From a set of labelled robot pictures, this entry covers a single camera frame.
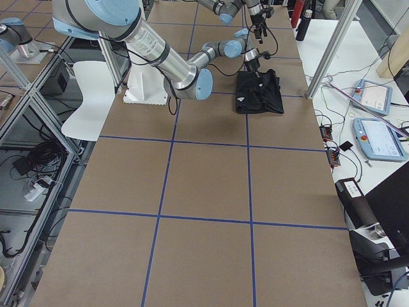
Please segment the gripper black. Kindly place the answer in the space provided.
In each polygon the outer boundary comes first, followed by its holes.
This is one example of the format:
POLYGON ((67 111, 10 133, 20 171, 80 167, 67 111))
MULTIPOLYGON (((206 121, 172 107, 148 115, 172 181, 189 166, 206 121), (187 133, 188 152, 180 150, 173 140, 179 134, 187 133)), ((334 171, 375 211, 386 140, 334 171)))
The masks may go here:
POLYGON ((260 67, 259 58, 269 60, 271 54, 268 51, 259 53, 258 50, 250 50, 245 53, 244 64, 248 72, 254 72, 257 78, 260 78, 258 68, 260 67))
POLYGON ((263 43, 263 35, 267 36, 266 20, 274 14, 274 7, 269 6, 263 8, 262 6, 253 6, 249 8, 252 25, 256 31, 256 40, 263 43))

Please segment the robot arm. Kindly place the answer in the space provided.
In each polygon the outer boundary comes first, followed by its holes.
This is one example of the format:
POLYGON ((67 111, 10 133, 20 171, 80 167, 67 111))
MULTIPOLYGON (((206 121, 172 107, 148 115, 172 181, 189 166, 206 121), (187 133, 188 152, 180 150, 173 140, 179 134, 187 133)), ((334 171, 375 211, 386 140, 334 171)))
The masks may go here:
POLYGON ((234 0, 234 1, 216 1, 216 0, 198 0, 200 5, 212 11, 224 24, 230 24, 236 14, 246 7, 250 15, 252 25, 254 26, 254 36, 262 44, 263 38, 267 37, 266 19, 274 14, 273 1, 259 0, 234 0))
POLYGON ((257 71, 259 57, 248 29, 228 41, 208 42, 190 60, 184 60, 142 18, 138 1, 53 1, 52 19, 57 32, 86 40, 98 40, 100 32, 112 42, 125 42, 129 53, 164 75, 167 94, 179 99, 207 99, 213 76, 207 69, 215 58, 244 56, 248 70, 257 71))

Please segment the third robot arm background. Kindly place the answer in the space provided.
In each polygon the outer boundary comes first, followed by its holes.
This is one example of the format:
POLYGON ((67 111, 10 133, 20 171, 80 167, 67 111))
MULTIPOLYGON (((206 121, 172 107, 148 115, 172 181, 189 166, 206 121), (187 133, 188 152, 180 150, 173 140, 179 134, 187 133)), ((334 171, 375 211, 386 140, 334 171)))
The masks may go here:
POLYGON ((1 20, 1 48, 16 64, 39 65, 45 54, 18 17, 1 20))

